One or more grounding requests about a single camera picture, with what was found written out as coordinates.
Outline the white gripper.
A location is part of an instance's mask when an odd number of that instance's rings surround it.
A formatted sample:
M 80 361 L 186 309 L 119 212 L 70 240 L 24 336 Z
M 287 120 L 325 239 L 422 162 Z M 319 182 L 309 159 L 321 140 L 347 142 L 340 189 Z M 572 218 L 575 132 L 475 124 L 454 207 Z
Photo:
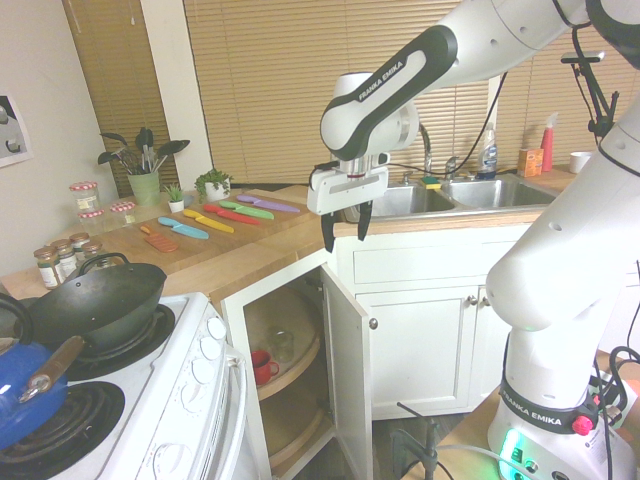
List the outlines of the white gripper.
M 357 179 L 349 178 L 346 173 L 335 169 L 316 171 L 311 175 L 307 208 L 322 215 L 321 229 L 327 252 L 332 252 L 335 244 L 334 212 L 351 206 L 358 205 L 357 236 L 359 241 L 365 240 L 372 216 L 372 200 L 384 195 L 388 179 L 389 171 L 386 166 L 373 168 Z

